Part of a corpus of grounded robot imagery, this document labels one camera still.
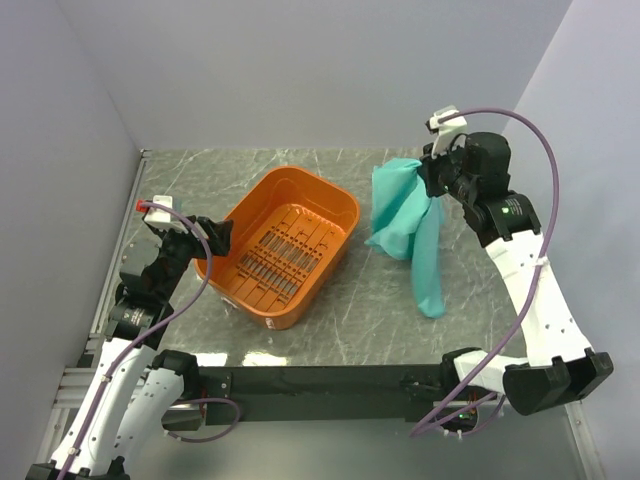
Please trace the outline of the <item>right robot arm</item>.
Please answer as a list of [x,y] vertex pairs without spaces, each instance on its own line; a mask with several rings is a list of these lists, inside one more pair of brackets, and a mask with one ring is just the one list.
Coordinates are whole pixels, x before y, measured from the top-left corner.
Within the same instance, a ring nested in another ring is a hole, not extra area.
[[509,187],[511,149],[490,132],[440,135],[424,146],[419,176],[430,197],[448,195],[463,208],[467,225],[498,269],[517,312],[526,356],[465,348],[443,356],[439,387],[460,399],[473,386],[502,394],[521,415],[581,401],[614,371],[569,310],[546,255],[543,229],[529,198]]

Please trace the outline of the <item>teal t shirt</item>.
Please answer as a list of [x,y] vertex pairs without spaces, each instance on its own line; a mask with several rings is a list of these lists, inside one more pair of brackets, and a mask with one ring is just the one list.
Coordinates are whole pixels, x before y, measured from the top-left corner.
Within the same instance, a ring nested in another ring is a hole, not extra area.
[[371,235],[365,244],[410,263],[410,282],[418,310],[428,318],[445,313],[439,240],[444,210],[430,197],[418,175],[421,162],[393,158],[373,169]]

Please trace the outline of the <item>orange plastic basket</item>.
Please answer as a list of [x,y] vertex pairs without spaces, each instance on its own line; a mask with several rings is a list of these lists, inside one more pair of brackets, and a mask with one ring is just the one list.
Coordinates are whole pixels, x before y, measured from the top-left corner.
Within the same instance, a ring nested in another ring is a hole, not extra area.
[[297,166],[270,170],[230,211],[231,250],[194,263],[201,279],[270,330],[293,326],[348,250],[354,195]]

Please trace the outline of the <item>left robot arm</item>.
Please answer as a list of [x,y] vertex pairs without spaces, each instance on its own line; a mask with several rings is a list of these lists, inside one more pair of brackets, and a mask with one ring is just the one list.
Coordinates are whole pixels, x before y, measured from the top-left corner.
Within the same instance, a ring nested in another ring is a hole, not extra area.
[[161,350],[171,296],[194,259],[224,257],[233,223],[189,217],[191,232],[145,214],[155,240],[123,251],[120,283],[108,314],[93,379],[62,442],[46,463],[34,464],[30,479],[127,479],[148,436],[176,402],[201,402],[203,385],[195,356]]

